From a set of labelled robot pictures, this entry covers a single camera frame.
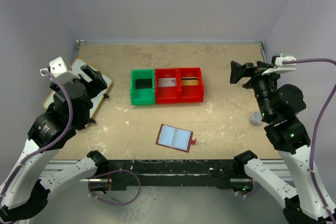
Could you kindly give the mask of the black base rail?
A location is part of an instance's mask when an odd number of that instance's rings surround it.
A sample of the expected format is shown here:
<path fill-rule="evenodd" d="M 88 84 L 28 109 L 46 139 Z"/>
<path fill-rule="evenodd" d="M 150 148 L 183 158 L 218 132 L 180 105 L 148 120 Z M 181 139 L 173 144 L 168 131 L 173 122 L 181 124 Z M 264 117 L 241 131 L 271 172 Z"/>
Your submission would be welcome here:
<path fill-rule="evenodd" d="M 111 190 L 125 190 L 128 186 L 142 187 L 215 187 L 232 189 L 243 187 L 251 178 L 233 159 L 196 160 L 108 160 L 94 175 L 85 178 L 107 179 L 111 175 Z"/>

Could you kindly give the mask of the outer red plastic bin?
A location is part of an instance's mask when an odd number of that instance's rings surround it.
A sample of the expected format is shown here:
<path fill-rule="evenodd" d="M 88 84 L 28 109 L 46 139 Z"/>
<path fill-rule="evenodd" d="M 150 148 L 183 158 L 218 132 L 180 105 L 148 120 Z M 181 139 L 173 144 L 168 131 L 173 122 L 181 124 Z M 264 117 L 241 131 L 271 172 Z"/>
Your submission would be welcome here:
<path fill-rule="evenodd" d="M 180 80 L 182 78 L 197 78 L 197 86 L 181 86 L 181 102 L 198 103 L 204 100 L 204 84 L 200 68 L 179 68 Z"/>

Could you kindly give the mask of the middle red plastic bin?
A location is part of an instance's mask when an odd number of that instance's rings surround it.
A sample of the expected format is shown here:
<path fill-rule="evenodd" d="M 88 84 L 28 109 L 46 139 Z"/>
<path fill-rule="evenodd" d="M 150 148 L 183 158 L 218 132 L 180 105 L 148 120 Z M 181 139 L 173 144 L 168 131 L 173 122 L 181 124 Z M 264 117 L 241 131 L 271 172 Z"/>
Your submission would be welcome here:
<path fill-rule="evenodd" d="M 157 68 L 155 73 L 155 103 L 156 104 L 173 104 L 181 100 L 180 73 L 178 68 Z M 176 78 L 176 86 L 168 88 L 159 88 L 157 85 L 158 78 Z"/>

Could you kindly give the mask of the yellow-framed whiteboard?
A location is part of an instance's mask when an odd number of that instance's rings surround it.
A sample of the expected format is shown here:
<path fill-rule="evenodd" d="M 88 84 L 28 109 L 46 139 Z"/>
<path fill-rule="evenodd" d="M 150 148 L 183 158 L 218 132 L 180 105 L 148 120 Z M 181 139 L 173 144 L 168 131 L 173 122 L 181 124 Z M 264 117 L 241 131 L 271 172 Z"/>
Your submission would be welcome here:
<path fill-rule="evenodd" d="M 49 63 L 46 70 L 62 84 L 75 79 L 84 83 L 88 96 L 93 103 L 90 116 L 94 116 L 102 100 L 109 97 L 108 91 L 112 86 L 112 79 L 81 59 L 76 59 L 72 65 L 69 65 L 62 57 L 58 57 Z"/>

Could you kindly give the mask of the red plastic bin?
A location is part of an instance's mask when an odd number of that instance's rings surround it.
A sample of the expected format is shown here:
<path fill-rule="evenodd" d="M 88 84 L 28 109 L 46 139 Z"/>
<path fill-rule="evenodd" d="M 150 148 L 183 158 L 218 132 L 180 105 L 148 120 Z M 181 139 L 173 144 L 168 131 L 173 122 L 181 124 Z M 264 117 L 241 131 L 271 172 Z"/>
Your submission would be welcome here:
<path fill-rule="evenodd" d="M 157 68 L 155 73 L 155 103 L 156 104 L 173 104 L 181 100 L 180 73 L 178 68 Z M 157 85 L 158 78 L 176 78 L 176 86 L 168 88 L 159 88 Z"/>
<path fill-rule="evenodd" d="M 179 68 L 180 80 L 182 78 L 197 78 L 197 86 L 181 86 L 181 102 L 198 103 L 204 100 L 204 84 L 200 68 Z"/>

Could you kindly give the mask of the grey round object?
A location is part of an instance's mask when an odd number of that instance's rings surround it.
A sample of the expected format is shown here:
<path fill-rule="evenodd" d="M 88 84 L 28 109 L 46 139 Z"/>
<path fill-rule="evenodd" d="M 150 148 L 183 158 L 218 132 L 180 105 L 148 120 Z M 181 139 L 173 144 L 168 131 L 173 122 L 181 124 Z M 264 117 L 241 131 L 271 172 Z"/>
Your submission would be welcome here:
<path fill-rule="evenodd" d="M 250 118 L 249 118 L 249 122 L 254 125 L 254 126 L 259 126 L 262 124 L 262 116 L 259 112 L 254 112 Z"/>

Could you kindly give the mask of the white card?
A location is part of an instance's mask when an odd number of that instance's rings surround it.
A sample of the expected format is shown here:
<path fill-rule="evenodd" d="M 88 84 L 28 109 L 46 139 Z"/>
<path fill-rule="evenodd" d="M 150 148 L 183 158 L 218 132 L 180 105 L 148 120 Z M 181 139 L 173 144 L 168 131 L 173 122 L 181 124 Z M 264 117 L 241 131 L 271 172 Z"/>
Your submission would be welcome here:
<path fill-rule="evenodd" d="M 158 78 L 159 88 L 168 88 L 176 86 L 176 78 Z"/>

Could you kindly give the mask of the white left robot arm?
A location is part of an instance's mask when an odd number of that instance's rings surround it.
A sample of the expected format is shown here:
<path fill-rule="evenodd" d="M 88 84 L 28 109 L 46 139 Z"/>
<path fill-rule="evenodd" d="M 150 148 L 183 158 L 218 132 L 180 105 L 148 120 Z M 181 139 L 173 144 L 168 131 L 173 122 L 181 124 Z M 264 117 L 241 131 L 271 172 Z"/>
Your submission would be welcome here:
<path fill-rule="evenodd" d="M 107 97 L 106 83 L 100 71 L 89 65 L 81 66 L 82 75 L 69 76 L 62 81 L 54 76 L 50 88 L 53 102 L 39 115 L 30 130 L 24 149 L 11 173 L 1 184 L 1 223 L 15 223 L 39 214 L 56 194 L 81 179 L 104 177 L 108 160 L 99 152 L 91 151 L 74 165 L 41 178 L 49 161 L 65 143 L 94 123 L 90 111 L 92 99 Z"/>

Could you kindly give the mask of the red leather card holder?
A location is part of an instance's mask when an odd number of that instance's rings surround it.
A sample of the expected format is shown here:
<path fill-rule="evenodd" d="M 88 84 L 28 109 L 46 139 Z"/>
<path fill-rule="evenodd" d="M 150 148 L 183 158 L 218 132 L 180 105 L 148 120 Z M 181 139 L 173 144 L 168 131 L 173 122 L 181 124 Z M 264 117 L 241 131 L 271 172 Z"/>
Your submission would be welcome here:
<path fill-rule="evenodd" d="M 196 144 L 193 132 L 166 124 L 161 124 L 156 145 L 188 153 L 190 147 Z"/>

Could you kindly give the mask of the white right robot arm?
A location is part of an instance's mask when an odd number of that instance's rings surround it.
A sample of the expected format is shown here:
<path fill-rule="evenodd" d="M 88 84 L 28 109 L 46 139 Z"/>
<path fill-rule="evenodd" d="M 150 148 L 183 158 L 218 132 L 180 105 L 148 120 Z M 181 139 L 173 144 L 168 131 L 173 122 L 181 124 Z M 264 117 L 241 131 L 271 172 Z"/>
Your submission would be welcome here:
<path fill-rule="evenodd" d="M 249 80 L 243 88 L 252 89 L 257 100 L 266 136 L 290 173 L 287 184 L 252 151 L 234 158 L 234 173 L 250 177 L 268 191 L 282 208 L 288 223 L 335 223 L 335 203 L 327 193 L 313 160 L 313 140 L 297 114 L 306 109 L 302 91 L 292 85 L 277 86 L 279 65 L 259 61 L 257 65 L 230 63 L 230 83 Z"/>

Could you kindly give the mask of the black VIP card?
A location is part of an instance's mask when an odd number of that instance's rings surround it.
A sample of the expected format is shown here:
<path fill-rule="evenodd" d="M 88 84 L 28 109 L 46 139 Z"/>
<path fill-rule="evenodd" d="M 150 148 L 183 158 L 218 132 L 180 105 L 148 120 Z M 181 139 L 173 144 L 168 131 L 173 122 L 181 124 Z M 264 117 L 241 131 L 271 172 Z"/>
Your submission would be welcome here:
<path fill-rule="evenodd" d="M 136 79 L 135 88 L 138 89 L 152 89 L 152 79 Z"/>

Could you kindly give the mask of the green plastic bin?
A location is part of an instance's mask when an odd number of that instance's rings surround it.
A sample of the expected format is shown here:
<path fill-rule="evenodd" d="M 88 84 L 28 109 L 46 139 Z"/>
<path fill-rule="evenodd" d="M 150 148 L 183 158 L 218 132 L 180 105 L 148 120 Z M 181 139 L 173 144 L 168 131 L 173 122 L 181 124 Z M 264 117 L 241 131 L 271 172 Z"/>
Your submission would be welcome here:
<path fill-rule="evenodd" d="M 131 70 L 130 100 L 132 105 L 155 103 L 154 69 Z"/>

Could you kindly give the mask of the aluminium table frame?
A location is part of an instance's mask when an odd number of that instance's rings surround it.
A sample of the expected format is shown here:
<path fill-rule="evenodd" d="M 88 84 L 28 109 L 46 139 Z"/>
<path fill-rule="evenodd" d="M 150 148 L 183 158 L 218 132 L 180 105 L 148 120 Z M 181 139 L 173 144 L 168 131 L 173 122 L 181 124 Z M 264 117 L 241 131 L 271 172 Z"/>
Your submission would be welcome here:
<path fill-rule="evenodd" d="M 227 182 L 236 177 L 248 177 L 266 189 L 281 205 L 289 223 L 325 223 L 333 219 L 333 209 L 324 202 L 324 191 L 319 185 L 317 170 L 313 161 L 314 139 L 308 137 L 297 114 L 306 108 L 302 91 L 291 84 L 282 87 L 277 81 L 283 73 L 296 69 L 297 59 L 293 54 L 281 52 L 273 56 L 271 63 L 258 61 L 243 65 L 230 63 L 230 83 L 236 84 L 247 78 L 245 89 L 252 89 L 266 123 L 265 132 L 287 165 L 295 182 L 288 185 L 251 151 L 245 151 L 233 160 L 181 160 L 181 161 L 127 161 L 117 166 L 98 151 L 88 154 L 83 163 L 89 168 L 89 177 L 96 178 L 116 174 L 133 176 L 139 186 L 218 186 L 221 180 Z M 82 68 L 91 82 L 82 77 L 66 83 L 68 95 L 63 95 L 58 84 L 51 84 L 54 100 L 46 113 L 39 116 L 28 133 L 28 139 L 37 144 L 38 151 L 46 154 L 61 149 L 91 121 L 89 107 L 85 101 L 106 88 L 100 72 L 85 65 Z"/>

